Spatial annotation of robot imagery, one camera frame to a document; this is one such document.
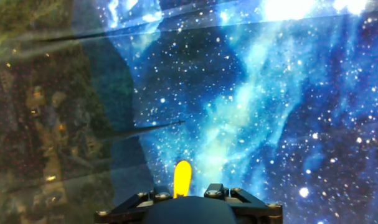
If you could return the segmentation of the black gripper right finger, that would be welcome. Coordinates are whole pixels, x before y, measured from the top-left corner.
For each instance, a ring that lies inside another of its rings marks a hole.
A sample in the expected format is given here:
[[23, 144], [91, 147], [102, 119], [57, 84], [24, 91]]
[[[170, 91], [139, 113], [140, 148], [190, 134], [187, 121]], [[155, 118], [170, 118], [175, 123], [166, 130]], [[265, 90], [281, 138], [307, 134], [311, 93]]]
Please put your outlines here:
[[223, 184], [210, 184], [204, 197], [226, 202], [238, 224], [283, 224], [282, 205], [265, 203], [239, 187], [230, 189]]

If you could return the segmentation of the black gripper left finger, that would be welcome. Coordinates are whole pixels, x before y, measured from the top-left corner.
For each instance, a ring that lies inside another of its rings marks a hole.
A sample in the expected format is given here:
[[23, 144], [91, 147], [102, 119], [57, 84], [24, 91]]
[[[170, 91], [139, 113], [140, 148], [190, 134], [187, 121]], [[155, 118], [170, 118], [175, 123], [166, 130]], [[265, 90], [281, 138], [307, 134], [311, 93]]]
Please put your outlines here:
[[140, 223], [149, 209], [158, 202], [173, 199], [167, 186], [155, 186], [149, 192], [133, 194], [126, 201], [111, 210], [96, 211], [95, 223]]

